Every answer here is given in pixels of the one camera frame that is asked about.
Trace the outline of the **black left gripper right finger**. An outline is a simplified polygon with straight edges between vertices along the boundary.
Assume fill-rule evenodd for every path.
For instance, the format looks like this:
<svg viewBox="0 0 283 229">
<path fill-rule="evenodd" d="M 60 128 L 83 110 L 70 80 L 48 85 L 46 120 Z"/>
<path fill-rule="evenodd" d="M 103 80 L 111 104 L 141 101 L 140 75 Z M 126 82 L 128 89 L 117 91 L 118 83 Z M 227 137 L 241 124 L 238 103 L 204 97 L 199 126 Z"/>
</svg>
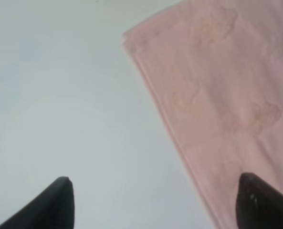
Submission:
<svg viewBox="0 0 283 229">
<path fill-rule="evenodd" d="M 254 173 L 242 173 L 236 197 L 240 229 L 283 229 L 283 194 Z"/>
</svg>

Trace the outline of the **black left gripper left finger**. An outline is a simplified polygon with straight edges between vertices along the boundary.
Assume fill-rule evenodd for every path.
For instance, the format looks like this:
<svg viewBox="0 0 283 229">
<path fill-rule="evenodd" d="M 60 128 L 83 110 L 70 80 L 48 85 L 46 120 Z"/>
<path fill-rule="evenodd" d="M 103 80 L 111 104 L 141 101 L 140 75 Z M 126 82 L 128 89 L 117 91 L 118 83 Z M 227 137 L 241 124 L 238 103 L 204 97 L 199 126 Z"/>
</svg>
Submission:
<svg viewBox="0 0 283 229">
<path fill-rule="evenodd" d="M 0 224 L 0 229 L 73 229 L 74 191 L 59 177 L 29 204 Z"/>
</svg>

